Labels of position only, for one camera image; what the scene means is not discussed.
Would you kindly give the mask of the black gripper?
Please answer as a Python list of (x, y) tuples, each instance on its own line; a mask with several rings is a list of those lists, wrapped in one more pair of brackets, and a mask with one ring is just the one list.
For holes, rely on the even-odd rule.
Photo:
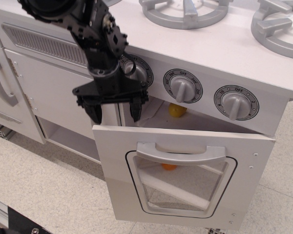
[(140, 120), (142, 104), (149, 101), (148, 88), (143, 82), (127, 78), (119, 65), (107, 70), (89, 65), (88, 71), (93, 81), (74, 88), (72, 93), (92, 121), (102, 123), (102, 104), (122, 102), (129, 102), (134, 122)]

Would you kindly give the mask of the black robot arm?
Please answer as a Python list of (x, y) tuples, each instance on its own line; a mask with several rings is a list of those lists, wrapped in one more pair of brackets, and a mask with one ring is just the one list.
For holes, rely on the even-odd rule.
[(93, 81), (74, 88), (77, 104), (97, 124), (102, 105), (129, 103), (130, 114), (139, 121), (148, 101), (147, 76), (125, 52), (127, 35), (102, 0), (20, 0), (22, 9), (34, 19), (68, 30), (83, 50)]

